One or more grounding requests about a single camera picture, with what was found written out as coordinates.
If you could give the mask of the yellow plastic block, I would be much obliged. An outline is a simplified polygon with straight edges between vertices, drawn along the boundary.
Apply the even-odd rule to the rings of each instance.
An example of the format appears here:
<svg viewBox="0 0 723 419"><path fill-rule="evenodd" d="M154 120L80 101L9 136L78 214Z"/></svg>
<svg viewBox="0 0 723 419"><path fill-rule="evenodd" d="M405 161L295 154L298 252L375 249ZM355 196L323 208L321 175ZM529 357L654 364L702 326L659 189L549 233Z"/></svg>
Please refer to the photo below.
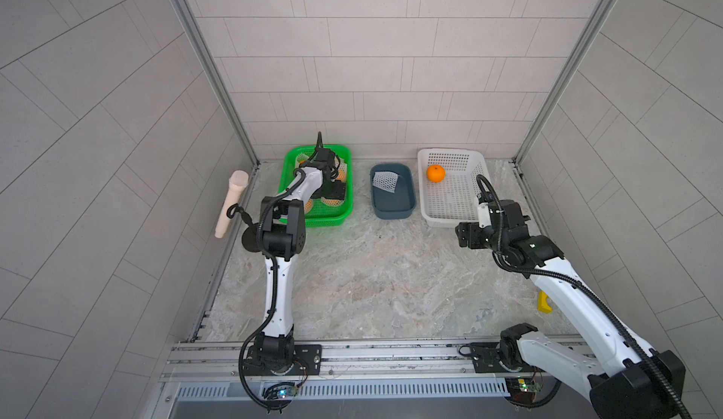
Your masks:
<svg viewBox="0 0 723 419"><path fill-rule="evenodd" d="M554 309L553 307L548 303L549 297L548 295L540 291L538 292L538 303L537 308L542 313L551 313Z"/></svg>

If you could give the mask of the left green circuit board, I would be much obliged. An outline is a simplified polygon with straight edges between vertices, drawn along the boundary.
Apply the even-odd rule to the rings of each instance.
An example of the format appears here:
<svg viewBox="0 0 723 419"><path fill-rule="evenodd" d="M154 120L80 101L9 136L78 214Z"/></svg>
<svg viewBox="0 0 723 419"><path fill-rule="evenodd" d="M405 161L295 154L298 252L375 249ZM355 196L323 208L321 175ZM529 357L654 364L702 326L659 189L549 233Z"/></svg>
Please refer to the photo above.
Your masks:
<svg viewBox="0 0 723 419"><path fill-rule="evenodd" d="M300 385L293 382L280 382L269 386L263 393L264 400L282 401L293 398L299 392Z"/></svg>

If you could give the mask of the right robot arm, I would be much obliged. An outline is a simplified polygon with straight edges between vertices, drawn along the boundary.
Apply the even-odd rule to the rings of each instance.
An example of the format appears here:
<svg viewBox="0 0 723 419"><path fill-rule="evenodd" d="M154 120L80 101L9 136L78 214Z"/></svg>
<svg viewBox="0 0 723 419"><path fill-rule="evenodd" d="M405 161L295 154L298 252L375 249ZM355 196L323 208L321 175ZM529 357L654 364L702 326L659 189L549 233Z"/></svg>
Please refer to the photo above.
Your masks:
<svg viewBox="0 0 723 419"><path fill-rule="evenodd" d="M688 418L683 403L685 365L633 332L591 290L564 252L544 235L529 234L527 216L476 176L478 221L455 228L459 245L488 249L502 270L532 281L583 337L591 357L522 323L500 334L499 359L509 372L534 367L588 400L601 418Z"/></svg>

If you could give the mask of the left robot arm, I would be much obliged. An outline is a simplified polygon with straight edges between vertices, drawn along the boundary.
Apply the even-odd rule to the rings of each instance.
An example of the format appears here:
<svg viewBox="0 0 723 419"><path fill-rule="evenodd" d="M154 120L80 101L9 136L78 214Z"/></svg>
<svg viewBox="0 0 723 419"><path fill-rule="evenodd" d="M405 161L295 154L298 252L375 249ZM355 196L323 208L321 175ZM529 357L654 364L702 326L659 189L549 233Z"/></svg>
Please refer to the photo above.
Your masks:
<svg viewBox="0 0 723 419"><path fill-rule="evenodd" d="M259 221L244 232L244 248L265 257L267 311L260 328L250 336L252 349L241 352L243 367L284 374L294 365L293 258L306 243L305 207L310 200L346 199L348 187L340 178L341 167L340 156L324 145L318 133L313 152L294 169L291 184L262 200Z"/></svg>

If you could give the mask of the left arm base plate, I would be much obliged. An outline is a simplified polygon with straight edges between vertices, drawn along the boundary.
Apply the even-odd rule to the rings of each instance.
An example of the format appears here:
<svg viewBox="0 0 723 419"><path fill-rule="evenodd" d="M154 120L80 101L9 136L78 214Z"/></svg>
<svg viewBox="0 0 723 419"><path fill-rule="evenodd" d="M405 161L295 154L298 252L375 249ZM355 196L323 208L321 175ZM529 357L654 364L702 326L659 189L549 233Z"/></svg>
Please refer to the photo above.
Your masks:
<svg viewBox="0 0 723 419"><path fill-rule="evenodd" d="M246 377L300 377L318 375L321 345L299 345L290 349L261 349L251 346L240 360L239 370Z"/></svg>

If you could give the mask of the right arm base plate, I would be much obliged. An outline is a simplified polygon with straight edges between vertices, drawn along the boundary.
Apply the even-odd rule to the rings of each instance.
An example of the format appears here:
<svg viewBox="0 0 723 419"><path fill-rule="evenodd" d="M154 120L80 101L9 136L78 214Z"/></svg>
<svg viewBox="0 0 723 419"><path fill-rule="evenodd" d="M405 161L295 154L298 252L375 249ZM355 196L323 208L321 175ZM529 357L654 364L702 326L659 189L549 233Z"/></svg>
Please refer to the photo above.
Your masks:
<svg viewBox="0 0 723 419"><path fill-rule="evenodd" d="M498 343L473 342L464 344L458 348L459 356L471 359L474 371L481 373L529 373L540 368L530 366L524 362L513 362L506 364L503 361L502 353Z"/></svg>

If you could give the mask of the right green circuit board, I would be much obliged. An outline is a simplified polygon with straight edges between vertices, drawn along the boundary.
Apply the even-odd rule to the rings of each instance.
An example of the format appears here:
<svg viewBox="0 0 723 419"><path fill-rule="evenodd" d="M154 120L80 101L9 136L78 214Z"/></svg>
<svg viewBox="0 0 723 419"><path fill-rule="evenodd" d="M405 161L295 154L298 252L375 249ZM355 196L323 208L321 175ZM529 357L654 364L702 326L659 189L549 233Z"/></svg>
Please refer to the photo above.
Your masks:
<svg viewBox="0 0 723 419"><path fill-rule="evenodd" d="M506 400L523 406L534 404L544 387L543 381L534 378L506 378L505 382L509 393Z"/></svg>

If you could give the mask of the dark blue plastic tub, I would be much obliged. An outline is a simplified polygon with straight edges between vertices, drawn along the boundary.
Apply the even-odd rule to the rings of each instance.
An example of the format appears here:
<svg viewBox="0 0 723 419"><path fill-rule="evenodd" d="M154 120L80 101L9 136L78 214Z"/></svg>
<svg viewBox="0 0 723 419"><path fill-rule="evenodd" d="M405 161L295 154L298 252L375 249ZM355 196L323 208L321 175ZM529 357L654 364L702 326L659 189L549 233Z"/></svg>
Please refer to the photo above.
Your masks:
<svg viewBox="0 0 723 419"><path fill-rule="evenodd" d="M372 207L379 219L408 219L416 206L412 172L399 163L378 164L370 171Z"/></svg>

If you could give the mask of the aluminium rail frame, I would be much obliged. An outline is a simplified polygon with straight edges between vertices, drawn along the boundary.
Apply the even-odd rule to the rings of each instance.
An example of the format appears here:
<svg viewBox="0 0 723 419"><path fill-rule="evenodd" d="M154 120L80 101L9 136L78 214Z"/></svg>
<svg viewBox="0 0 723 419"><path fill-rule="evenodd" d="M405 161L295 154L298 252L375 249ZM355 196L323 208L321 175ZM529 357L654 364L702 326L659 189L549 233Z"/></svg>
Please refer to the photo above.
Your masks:
<svg viewBox="0 0 723 419"><path fill-rule="evenodd" d="M592 351L578 335L548 337L589 358ZM261 396L280 382L300 385L292 406L303 401L346 399L507 398L506 378L534 378L543 390L557 380L543 371L481 373L458 348L473 342L497 343L495 338L327 340L299 342L321 345L320 373L300 377L241 377L240 345L235 342L192 343L173 347L162 369L159 386L143 418L169 418L186 401L252 401L244 386Z"/></svg>

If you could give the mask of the green circuit board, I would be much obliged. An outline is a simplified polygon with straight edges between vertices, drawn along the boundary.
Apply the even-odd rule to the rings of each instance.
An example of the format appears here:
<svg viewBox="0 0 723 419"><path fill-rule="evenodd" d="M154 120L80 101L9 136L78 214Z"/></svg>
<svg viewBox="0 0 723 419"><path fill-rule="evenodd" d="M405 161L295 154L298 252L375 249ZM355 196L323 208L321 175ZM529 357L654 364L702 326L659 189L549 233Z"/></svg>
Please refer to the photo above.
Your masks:
<svg viewBox="0 0 723 419"><path fill-rule="evenodd" d="M269 386L263 393L264 400L282 401L293 398L299 392L300 385L293 382L280 382Z"/></svg>
<svg viewBox="0 0 723 419"><path fill-rule="evenodd" d="M523 406L534 404L544 387L543 381L534 378L506 378L505 382L509 393L506 400Z"/></svg>

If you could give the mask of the white plastic basket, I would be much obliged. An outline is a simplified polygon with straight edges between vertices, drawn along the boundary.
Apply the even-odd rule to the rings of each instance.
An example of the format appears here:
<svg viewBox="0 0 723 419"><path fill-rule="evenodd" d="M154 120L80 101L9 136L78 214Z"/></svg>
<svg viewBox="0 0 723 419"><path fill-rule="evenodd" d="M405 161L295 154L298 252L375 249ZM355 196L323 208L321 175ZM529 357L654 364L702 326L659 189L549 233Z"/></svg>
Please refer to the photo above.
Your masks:
<svg viewBox="0 0 723 419"><path fill-rule="evenodd" d="M461 222L480 221L480 189L476 176L491 179L484 156L477 151L423 149L418 151L419 199L422 217L432 228L455 228ZM444 179L430 181L427 170L444 169Z"/></svg>

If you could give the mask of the green plastic basket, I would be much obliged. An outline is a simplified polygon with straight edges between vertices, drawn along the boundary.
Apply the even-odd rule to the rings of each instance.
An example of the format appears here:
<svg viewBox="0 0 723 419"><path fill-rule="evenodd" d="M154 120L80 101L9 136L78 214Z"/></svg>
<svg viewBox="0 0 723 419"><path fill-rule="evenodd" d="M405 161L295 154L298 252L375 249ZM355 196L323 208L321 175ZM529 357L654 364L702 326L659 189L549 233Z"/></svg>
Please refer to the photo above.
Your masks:
<svg viewBox="0 0 723 419"><path fill-rule="evenodd" d="M348 165L348 181L346 182L346 198L344 200L325 200L312 199L312 191L315 187L321 185L321 174L312 173L310 168L295 168L296 157L300 153L311 155L316 146L323 146L333 150ZM352 190L352 154L350 149L342 145L323 145L301 146L291 150L284 157L284 167L282 168L282 178L279 192L291 188L291 193L284 199L285 202L290 200L301 200L303 206L308 200L314 201L314 207L309 214L304 213L306 226L309 228L335 227L340 226L351 214L353 207L353 190Z"/></svg>

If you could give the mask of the beige microphone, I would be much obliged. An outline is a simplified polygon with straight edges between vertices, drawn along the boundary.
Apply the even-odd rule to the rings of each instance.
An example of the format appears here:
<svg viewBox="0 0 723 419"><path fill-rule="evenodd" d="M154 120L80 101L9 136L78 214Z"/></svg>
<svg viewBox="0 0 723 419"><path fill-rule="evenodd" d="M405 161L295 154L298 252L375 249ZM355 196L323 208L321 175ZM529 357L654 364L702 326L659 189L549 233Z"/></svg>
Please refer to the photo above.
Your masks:
<svg viewBox="0 0 723 419"><path fill-rule="evenodd" d="M239 204L239 200L247 189L250 182L250 175L244 170L236 170L228 181L228 190L223 203L223 206L218 216L218 221L215 229L215 238L224 238L226 232L229 229L231 219L228 216L228 210Z"/></svg>

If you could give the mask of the white foam net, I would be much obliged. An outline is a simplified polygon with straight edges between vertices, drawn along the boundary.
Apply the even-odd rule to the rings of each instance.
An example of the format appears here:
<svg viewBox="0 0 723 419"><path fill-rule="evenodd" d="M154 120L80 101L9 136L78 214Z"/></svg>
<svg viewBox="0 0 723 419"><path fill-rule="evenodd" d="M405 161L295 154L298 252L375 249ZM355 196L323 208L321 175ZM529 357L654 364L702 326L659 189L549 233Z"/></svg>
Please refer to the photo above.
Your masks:
<svg viewBox="0 0 723 419"><path fill-rule="evenodd" d="M394 194L397 190L399 175L393 171L375 171L372 176L372 185L381 191Z"/></svg>

